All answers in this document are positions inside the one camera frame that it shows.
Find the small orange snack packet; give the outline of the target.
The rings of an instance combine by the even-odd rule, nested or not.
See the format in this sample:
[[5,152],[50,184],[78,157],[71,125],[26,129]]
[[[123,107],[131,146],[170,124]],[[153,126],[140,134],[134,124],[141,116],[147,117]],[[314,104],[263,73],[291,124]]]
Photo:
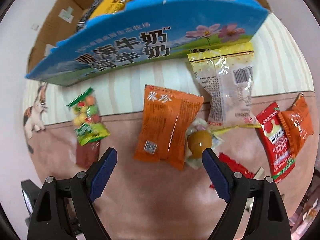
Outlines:
[[311,114],[304,95],[300,93],[291,108],[279,112],[278,117],[288,138],[291,155],[296,158],[308,136],[314,133]]

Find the green fruit candy packet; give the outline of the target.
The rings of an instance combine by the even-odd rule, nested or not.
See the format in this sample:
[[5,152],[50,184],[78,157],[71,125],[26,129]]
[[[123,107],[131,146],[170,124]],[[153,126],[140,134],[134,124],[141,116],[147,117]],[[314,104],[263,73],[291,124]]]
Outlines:
[[103,124],[94,89],[89,87],[66,107],[73,113],[74,131],[81,146],[110,136]]

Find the clear yellow top snack bag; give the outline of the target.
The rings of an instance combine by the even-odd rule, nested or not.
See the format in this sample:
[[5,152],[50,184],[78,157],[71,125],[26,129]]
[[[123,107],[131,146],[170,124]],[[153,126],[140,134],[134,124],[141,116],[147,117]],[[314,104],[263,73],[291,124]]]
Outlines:
[[188,54],[200,86],[210,95],[208,115],[212,131],[258,128],[252,112],[254,49],[251,42]]

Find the brown round candy wrapper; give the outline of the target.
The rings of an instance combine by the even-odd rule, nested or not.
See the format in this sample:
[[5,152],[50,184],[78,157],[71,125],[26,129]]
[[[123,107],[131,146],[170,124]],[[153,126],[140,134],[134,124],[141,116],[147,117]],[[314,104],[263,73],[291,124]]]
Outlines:
[[185,132],[184,162],[191,168],[198,170],[202,166],[202,153],[205,149],[214,150],[224,141],[213,134],[207,122],[202,118],[195,118]]

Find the red spicy strip packet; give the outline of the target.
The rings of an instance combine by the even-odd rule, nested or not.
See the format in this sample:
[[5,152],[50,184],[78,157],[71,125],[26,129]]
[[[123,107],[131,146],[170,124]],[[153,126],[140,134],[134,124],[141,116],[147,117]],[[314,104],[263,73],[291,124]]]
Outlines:
[[261,125],[258,131],[267,155],[271,177],[276,183],[283,180],[295,167],[279,112],[278,104],[273,102],[256,116]]

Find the cardboard box blue outside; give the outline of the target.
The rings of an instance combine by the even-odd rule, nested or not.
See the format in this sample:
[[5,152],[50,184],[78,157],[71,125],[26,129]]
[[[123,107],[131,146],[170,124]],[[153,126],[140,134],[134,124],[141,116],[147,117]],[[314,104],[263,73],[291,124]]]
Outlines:
[[94,0],[57,0],[30,52],[26,78],[71,86],[125,66],[249,41],[267,0],[132,0],[86,22]]

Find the dark red snack packet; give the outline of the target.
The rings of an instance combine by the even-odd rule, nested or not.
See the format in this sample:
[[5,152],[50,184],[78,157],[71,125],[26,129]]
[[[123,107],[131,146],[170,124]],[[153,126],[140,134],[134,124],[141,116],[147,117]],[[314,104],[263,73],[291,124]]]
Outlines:
[[100,141],[89,142],[83,146],[79,143],[76,147],[76,165],[88,169],[94,162],[98,161],[100,152]]

